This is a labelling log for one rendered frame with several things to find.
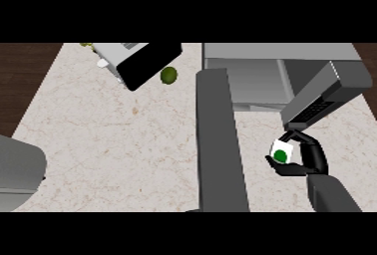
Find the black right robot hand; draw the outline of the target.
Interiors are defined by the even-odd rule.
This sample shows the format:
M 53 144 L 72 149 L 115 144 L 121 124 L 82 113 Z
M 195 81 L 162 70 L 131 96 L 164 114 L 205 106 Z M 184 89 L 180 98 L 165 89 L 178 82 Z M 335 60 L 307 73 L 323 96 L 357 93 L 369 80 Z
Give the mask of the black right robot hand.
M 294 140 L 300 146 L 301 163 L 277 162 L 268 155 L 264 157 L 268 166 L 279 176 L 304 176 L 307 174 L 326 174 L 328 163 L 319 141 L 300 130 L 289 130 L 279 138 L 280 141 Z

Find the white milk carton green dot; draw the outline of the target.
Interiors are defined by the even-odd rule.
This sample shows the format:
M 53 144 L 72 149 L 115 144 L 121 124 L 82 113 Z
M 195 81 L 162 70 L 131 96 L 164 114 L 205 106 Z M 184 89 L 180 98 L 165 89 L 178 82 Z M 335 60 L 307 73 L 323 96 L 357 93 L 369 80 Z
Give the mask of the white milk carton green dot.
M 279 139 L 276 139 L 270 145 L 268 156 L 271 159 L 282 164 L 291 162 L 292 145 Z

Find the dark grey microwave door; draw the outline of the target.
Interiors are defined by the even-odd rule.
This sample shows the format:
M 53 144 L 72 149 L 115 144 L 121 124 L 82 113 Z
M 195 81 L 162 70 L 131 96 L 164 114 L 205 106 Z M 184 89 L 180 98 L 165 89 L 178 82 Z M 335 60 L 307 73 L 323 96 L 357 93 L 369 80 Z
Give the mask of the dark grey microwave door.
M 226 69 L 195 74 L 198 212 L 248 212 Z

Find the grey microwave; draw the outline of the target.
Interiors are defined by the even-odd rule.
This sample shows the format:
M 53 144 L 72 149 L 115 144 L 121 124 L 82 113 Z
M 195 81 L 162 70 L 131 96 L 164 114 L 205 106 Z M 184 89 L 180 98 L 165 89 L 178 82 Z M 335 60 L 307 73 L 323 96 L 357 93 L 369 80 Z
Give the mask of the grey microwave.
M 277 112 L 285 129 L 307 129 L 372 87 L 348 43 L 203 43 L 200 66 L 226 70 L 233 109 Z

